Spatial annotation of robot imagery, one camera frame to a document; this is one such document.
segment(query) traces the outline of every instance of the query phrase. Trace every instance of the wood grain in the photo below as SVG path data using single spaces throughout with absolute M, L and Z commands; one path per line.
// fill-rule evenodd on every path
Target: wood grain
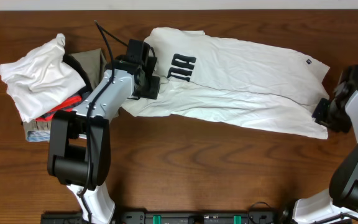
M 174 27 L 291 48 L 331 67 L 323 82 L 328 92 L 343 68 L 358 63 L 358 11 L 56 11 L 0 12 L 0 64 L 59 32 L 67 52 L 106 50 L 94 19 L 125 41 Z M 125 52 L 114 41 L 111 47 L 115 55 Z M 259 200 L 279 207 L 327 188 L 355 143 L 353 133 L 318 140 L 181 116 L 134 118 L 122 110 L 111 123 L 106 182 L 126 207 L 246 210 Z M 47 143 L 25 141 L 0 78 L 1 224 L 39 223 L 44 211 L 79 210 L 69 190 L 47 174 L 47 153 Z

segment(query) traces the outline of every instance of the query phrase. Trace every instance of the crumpled white cloth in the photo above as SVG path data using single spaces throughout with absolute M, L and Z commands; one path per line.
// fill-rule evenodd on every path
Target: crumpled white cloth
M 145 39 L 158 58 L 162 77 L 156 100 L 126 100 L 133 116 L 179 114 L 244 128 L 327 139 L 311 114 L 328 97 L 321 82 L 329 67 L 300 52 L 237 39 L 154 29 Z M 166 79 L 173 55 L 195 57 L 190 82 Z
M 85 86 L 80 74 L 62 62 L 64 46 L 65 36 L 58 34 L 17 62 L 0 65 L 6 92 L 22 121 L 38 118 Z

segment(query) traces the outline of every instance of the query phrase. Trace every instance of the red fabric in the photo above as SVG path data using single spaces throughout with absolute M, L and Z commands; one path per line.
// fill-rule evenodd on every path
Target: red fabric
M 70 107 L 70 106 L 78 104 L 79 102 L 81 102 L 81 100 L 82 100 L 82 97 L 80 95 L 71 96 L 67 100 L 65 100 L 63 103 L 61 103 L 60 105 L 54 107 L 54 109 L 48 111 L 46 114 L 42 115 L 41 117 L 39 117 L 35 120 L 36 121 L 50 121 L 50 120 L 52 120 L 52 118 L 57 110 L 64 110 L 64 111 L 70 112 L 74 108 L 74 106 L 72 106 L 72 107 Z

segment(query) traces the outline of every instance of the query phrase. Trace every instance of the white robotic arm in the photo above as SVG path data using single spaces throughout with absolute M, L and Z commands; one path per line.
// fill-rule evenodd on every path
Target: white robotic arm
M 335 99 L 322 99 L 313 117 L 335 131 L 347 132 L 353 125 L 357 146 L 333 175 L 329 189 L 296 201 L 292 222 L 335 223 L 349 215 L 358 218 L 358 65 L 344 71 Z
M 130 40 L 127 53 L 106 66 L 103 80 L 84 102 L 53 116 L 48 172 L 74 193 L 85 221 L 109 224 L 112 220 L 115 204 L 104 182 L 111 157 L 109 124 L 126 99 L 157 98 L 160 79 L 152 76 L 157 58 L 149 57 L 149 50 L 143 41 Z M 70 144 L 69 139 L 86 139 L 87 134 L 87 148 Z

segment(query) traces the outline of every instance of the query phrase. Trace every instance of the robotic arm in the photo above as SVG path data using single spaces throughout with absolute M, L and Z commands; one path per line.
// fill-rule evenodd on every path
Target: robotic arm
M 83 211 L 83 219 L 96 224 L 111 222 L 115 204 L 111 200 L 106 184 L 110 168 L 109 124 L 119 107 L 127 98 L 156 99 L 160 78 L 152 76 L 156 57 L 149 57 L 150 46 L 143 41 L 130 40 L 125 55 L 118 56 L 106 66 L 102 82 L 87 99 L 71 112 L 57 111 L 52 119 L 48 173 L 57 177 L 61 184 L 75 194 Z M 114 67 L 114 80 L 110 82 Z M 86 139 L 86 114 L 90 102 L 96 100 L 90 116 L 91 148 L 70 144 L 69 139 Z M 88 162 L 88 151 L 91 162 Z M 90 183 L 84 196 L 78 196 L 86 186 L 88 166 L 91 166 Z
M 97 26 L 102 32 L 103 28 L 98 24 Z M 96 224 L 114 222 L 112 217 L 115 204 L 104 182 L 111 162 L 109 124 L 127 98 L 157 98 L 160 79 L 152 76 L 157 58 L 149 57 L 150 50 L 153 51 L 145 42 L 130 40 L 126 54 L 112 59 L 106 66 L 102 82 L 82 104 L 71 112 L 57 111 L 53 116 L 48 173 L 57 177 L 61 184 L 75 194 L 82 214 L 70 217 L 43 215 L 41 223 L 65 224 L 67 220 L 74 220 L 75 223 L 86 220 Z M 318 124 L 345 133 L 353 125 L 357 146 L 334 173 L 329 189 L 296 201 L 284 211 L 280 221 L 291 224 L 323 224 L 342 222 L 344 218 L 358 219 L 358 65 L 343 72 L 335 89 L 334 99 L 321 99 L 313 118 Z M 88 148 L 70 143 L 70 139 L 86 139 L 86 134 L 89 137 Z M 85 194 L 79 196 L 81 194 L 78 192 L 84 189 L 87 190 Z M 122 223 L 128 224 L 256 224 L 254 220 L 259 221 L 257 224 L 273 224 L 274 213 L 264 211 L 254 212 L 252 215 L 249 212 L 200 216 L 190 213 L 129 212 L 121 218 Z
M 345 133 L 353 125 L 357 146 L 334 173 L 329 189 L 298 200 L 292 211 L 285 211 L 286 223 L 335 223 L 358 218 L 358 65 L 342 73 L 334 93 L 332 101 L 321 99 L 313 118 L 329 129 Z

